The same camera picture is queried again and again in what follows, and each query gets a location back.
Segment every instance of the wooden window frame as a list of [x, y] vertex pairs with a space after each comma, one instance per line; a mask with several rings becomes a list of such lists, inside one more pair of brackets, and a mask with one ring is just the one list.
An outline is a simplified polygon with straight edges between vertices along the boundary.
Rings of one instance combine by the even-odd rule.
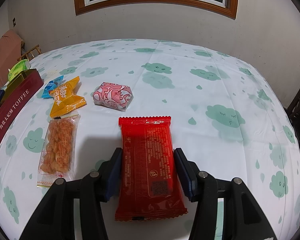
[[227, 0], [226, 7], [221, 7], [212, 3], [200, 0], [105, 0], [90, 5], [85, 5], [84, 0], [74, 0], [75, 14], [80, 15], [100, 8], [131, 4], [131, 3], [172, 3], [193, 6], [235, 19], [237, 15], [238, 0]]

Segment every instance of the tablecloth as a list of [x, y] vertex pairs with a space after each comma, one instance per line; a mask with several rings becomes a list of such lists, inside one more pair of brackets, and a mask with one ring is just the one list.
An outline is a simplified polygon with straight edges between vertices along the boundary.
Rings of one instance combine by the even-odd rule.
[[[250, 64], [200, 46], [120, 39], [56, 49], [37, 56], [31, 66], [45, 85], [60, 75], [67, 81], [80, 76], [77, 94], [87, 105], [78, 109], [75, 179], [98, 169], [122, 146], [120, 116], [169, 115], [174, 148], [181, 147], [215, 178], [242, 178], [278, 239], [290, 239], [297, 230], [298, 142], [276, 95]], [[131, 87], [134, 98], [126, 112], [94, 105], [92, 93], [102, 82]], [[21, 110], [0, 145], [0, 225], [11, 240], [19, 238], [47, 191], [36, 186], [53, 104], [40, 98], [42, 91]], [[31, 148], [30, 139], [36, 139]], [[174, 219], [118, 222], [118, 195], [101, 205], [109, 239], [188, 239], [196, 203], [184, 198], [188, 214]], [[76, 201], [75, 231], [81, 239], [78, 207]], [[217, 229], [217, 240], [221, 234]]]

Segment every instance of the qr code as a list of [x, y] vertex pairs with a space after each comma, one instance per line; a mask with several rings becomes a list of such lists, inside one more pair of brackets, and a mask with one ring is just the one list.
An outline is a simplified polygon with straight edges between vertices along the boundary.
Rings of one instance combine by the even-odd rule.
[[154, 196], [168, 195], [168, 182], [166, 180], [153, 181], [151, 186]]

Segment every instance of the metal screw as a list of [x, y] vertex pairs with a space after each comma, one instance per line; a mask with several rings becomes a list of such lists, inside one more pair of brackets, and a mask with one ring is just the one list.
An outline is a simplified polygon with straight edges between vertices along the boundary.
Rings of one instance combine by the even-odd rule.
[[56, 184], [57, 185], [61, 185], [62, 183], [63, 183], [63, 179], [62, 178], [56, 179]]
[[90, 177], [92, 177], [92, 178], [96, 178], [96, 177], [98, 177], [99, 176], [99, 172], [98, 171], [92, 171], [92, 172], [90, 172]]
[[201, 178], [206, 178], [208, 177], [208, 173], [206, 173], [205, 171], [199, 171], [198, 172], [199, 177]]
[[242, 183], [242, 179], [240, 178], [234, 178], [234, 183], [240, 185]]

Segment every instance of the pink cloth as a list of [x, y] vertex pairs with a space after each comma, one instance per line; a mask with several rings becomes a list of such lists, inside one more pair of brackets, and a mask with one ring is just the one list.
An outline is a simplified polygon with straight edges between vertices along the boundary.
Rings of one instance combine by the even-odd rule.
[[11, 69], [21, 56], [21, 42], [13, 30], [8, 30], [0, 38], [0, 88], [8, 81], [8, 68]]

